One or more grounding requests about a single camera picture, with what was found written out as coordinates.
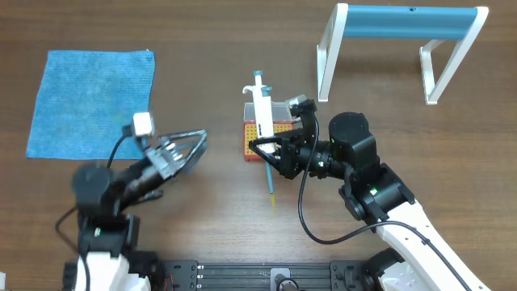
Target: blue towel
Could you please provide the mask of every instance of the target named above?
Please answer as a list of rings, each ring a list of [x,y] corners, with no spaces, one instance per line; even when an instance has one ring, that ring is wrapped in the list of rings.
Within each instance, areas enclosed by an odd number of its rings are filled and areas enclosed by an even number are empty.
[[[149,110],[154,53],[51,51],[36,98],[28,158],[108,159],[135,112]],[[138,159],[131,138],[116,158]]]

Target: wood surface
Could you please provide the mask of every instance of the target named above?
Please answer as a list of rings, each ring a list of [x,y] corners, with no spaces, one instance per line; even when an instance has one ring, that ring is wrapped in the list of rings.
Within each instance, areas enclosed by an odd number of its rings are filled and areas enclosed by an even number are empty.
[[[130,210],[139,246],[164,259],[204,262],[328,262],[367,259],[387,245],[372,233],[324,247],[298,221],[301,178],[274,175],[274,214],[262,163],[242,157],[241,93],[263,70],[273,99],[316,99],[316,45],[336,1],[0,1],[0,271],[12,289],[59,289],[75,254],[55,221],[74,203],[70,178],[82,162],[25,158],[47,51],[156,53],[151,110],[160,133],[208,130],[208,151],[166,196]],[[402,0],[361,4],[407,5]],[[517,2],[413,1],[415,6],[487,5],[477,41],[437,106],[426,106],[420,40],[345,40],[330,102],[317,104],[321,139],[344,111],[363,112],[388,163],[436,229],[492,290],[517,280]],[[452,44],[433,52],[435,69]],[[115,161],[115,167],[129,162]],[[310,179],[305,219],[322,238],[363,225],[345,209],[337,180]],[[64,230],[77,235],[73,220]]]

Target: blue bar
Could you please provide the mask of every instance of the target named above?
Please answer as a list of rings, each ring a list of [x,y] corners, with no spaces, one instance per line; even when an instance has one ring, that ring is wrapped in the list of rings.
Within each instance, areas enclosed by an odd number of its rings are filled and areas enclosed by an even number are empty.
[[[349,5],[343,37],[462,40],[477,8]]]

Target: blue and white rack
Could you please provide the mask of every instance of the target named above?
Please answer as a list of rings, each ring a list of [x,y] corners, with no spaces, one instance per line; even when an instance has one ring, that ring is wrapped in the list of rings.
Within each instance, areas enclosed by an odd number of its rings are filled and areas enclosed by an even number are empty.
[[[422,80],[426,104],[437,104],[438,98],[483,27],[487,15],[487,7],[337,4],[317,47],[318,101],[329,101],[330,84],[343,38],[428,39],[431,41],[420,48]],[[456,46],[435,84],[431,51],[445,40],[456,41]]]

